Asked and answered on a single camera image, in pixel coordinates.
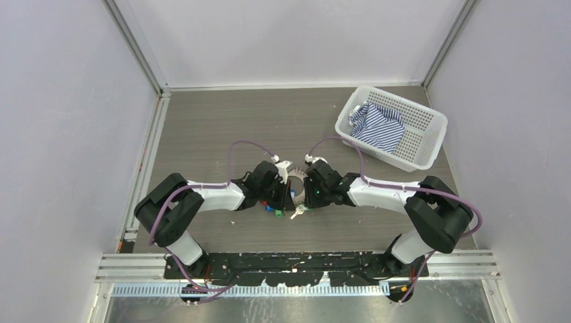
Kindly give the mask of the round metal key organizer disc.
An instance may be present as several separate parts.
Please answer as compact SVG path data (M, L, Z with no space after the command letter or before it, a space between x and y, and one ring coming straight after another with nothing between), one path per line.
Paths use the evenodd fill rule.
M303 205L305 203L306 194L304 180L306 178L306 172L301 168L294 167L292 171L288 174L288 183L290 184L290 190L295 190L296 195L292 198L295 207Z

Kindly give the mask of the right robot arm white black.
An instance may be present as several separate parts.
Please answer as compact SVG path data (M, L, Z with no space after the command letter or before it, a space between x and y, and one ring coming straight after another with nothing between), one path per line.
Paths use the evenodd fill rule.
M401 276L419 257L437 251L451 253L465 233L474 212L439 178L420 182L388 182L359 173L341 176L323 158L307 158L305 205L330 204L376 207L407 215L413 229L397 236L381 260L388 273Z

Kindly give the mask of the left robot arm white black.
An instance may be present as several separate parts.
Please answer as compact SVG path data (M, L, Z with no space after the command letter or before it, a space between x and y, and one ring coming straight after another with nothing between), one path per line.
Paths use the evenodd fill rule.
M262 161L252 172L228 184L198 183L172 173L135 207L134 216L151 242L180 261L180 269L197 279L207 268L205 251L187 231L195 215L214 210L242 211L266 202L274 209L294 209L288 180L290 161Z

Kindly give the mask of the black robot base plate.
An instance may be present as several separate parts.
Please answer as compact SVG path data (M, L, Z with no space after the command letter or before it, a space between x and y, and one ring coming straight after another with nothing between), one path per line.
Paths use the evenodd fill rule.
M270 287L303 287L329 281L332 287L359 287L429 275L423 256L411 264L398 265L388 256L373 252L209 253L183 268L172 257L165 259L166 279L205 279L218 286L257 287L265 283Z

